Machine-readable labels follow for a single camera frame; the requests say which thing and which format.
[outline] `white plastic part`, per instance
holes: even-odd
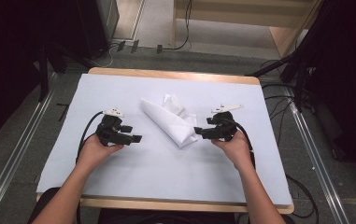
[[[221,105],[221,107],[213,109],[212,113],[223,113],[234,109],[239,109],[244,107],[243,105]]]
[[[122,112],[120,112],[117,108],[111,109],[111,110],[104,110],[103,113],[104,113],[104,115],[110,115],[110,116],[119,117],[119,118],[124,117]]]

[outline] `crumpled white cloth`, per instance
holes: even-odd
[[[178,147],[185,147],[197,141],[197,134],[194,131],[194,126],[197,125],[196,116],[186,115],[183,103],[176,95],[167,94],[163,106],[142,98],[141,107]]]

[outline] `black pants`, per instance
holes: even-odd
[[[59,188],[48,189],[38,200],[28,223],[32,223]],[[234,213],[176,212],[102,208],[98,224],[234,224]]]

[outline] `forearm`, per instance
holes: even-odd
[[[73,223],[89,172],[75,167],[34,223]]]
[[[250,161],[238,165],[237,169],[247,199],[250,223],[285,223]]]

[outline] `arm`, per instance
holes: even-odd
[[[81,192],[93,170],[123,146],[104,147],[94,134],[85,142],[70,176],[34,223],[73,223]]]
[[[247,199],[250,223],[285,223],[253,168],[245,135],[238,131],[230,142],[212,140],[212,143],[224,151],[239,172]]]

